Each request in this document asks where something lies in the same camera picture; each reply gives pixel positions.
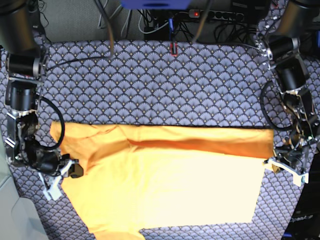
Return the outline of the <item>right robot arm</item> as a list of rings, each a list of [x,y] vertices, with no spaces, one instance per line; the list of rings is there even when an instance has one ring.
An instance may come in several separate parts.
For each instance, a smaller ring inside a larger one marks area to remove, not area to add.
[[[77,159],[61,154],[59,147],[65,136],[65,121],[61,111],[46,97],[37,93],[46,70],[46,52],[34,39],[30,13],[38,10],[36,0],[2,0],[0,2],[0,45],[7,51],[5,69],[8,81],[4,104],[7,137],[7,162],[16,167],[30,167],[38,173],[47,200],[62,196],[59,183],[63,178],[79,178],[84,174]],[[53,146],[36,140],[40,127],[37,110],[45,102],[57,114],[60,136]]]

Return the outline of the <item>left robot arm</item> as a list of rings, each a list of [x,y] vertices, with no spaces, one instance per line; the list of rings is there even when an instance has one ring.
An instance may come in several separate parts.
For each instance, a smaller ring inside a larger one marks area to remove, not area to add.
[[[264,98],[268,81],[261,90],[259,103],[269,126],[290,135],[282,146],[273,149],[273,157],[265,160],[274,171],[285,170],[292,175],[293,184],[300,187],[309,182],[306,168],[312,145],[320,140],[320,120],[316,114],[312,93],[306,86],[310,77],[300,55],[300,37],[320,13],[318,0],[290,0],[274,32],[258,34],[256,46],[268,58],[268,68],[277,75],[280,102],[283,110],[292,116],[292,124],[275,125],[265,109]]]

